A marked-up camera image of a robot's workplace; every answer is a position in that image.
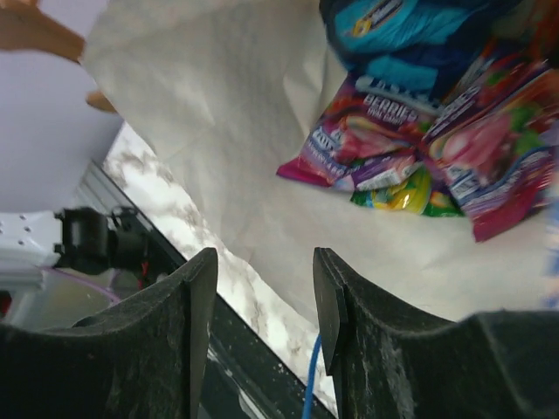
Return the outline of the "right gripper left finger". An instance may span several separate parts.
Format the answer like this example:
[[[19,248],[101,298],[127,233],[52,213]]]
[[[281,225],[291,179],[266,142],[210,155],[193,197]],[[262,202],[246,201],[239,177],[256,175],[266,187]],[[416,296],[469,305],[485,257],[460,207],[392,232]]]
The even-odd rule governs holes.
[[[194,418],[217,296],[206,248],[68,328],[1,327],[4,418]]]

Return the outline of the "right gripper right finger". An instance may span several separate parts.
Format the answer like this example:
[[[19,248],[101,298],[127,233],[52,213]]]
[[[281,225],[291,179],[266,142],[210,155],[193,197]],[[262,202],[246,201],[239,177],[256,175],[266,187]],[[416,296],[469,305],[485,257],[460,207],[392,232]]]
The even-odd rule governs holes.
[[[558,314],[426,313],[318,248],[314,295],[341,418],[555,418]]]

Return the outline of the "blue checkered paper bag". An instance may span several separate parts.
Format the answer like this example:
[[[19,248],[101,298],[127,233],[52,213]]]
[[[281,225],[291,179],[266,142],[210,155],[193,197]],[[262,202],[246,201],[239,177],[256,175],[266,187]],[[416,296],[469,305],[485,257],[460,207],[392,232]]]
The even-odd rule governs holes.
[[[537,305],[546,213],[478,242],[465,218],[359,209],[276,175],[342,84],[315,1],[112,1],[82,63],[226,248],[298,313],[318,319],[314,252],[326,248],[452,322],[558,314]]]

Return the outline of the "blue cookie snack pack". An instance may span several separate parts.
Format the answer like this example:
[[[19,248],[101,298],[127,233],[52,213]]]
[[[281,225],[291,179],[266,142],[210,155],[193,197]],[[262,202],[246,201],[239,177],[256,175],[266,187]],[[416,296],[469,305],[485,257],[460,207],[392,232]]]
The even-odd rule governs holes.
[[[441,104],[515,1],[321,1],[327,39],[345,68]]]

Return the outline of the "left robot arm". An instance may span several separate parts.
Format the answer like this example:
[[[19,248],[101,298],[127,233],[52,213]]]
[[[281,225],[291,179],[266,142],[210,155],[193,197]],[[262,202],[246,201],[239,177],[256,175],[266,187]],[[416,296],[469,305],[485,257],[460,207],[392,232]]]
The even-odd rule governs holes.
[[[103,214],[90,207],[1,215],[1,321],[21,326],[45,274],[60,268],[86,275],[138,271],[148,262],[148,237],[132,230],[137,211]]]

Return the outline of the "purple berries candy bag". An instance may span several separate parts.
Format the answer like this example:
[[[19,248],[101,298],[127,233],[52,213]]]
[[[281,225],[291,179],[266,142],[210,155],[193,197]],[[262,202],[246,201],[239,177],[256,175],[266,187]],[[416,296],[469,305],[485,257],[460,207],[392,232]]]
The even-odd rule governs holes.
[[[470,219],[476,241],[511,229],[542,205],[557,121],[557,70],[507,57],[450,102],[424,135],[424,155]]]

